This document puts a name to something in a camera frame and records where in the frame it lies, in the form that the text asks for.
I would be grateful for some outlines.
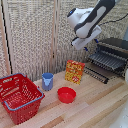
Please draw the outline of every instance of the plastic basket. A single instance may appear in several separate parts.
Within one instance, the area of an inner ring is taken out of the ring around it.
[[[44,97],[43,92],[23,74],[0,79],[0,101],[15,124],[33,117]]]

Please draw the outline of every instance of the wooden table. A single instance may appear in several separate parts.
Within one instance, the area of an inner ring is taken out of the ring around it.
[[[45,94],[38,114],[30,120],[14,125],[0,104],[0,128],[109,128],[128,99],[128,86],[124,79],[113,77],[108,84],[83,74],[81,84],[64,80],[65,72],[54,75],[52,90],[42,89],[42,80],[34,82]],[[71,87],[76,93],[73,103],[58,100],[60,87]]]

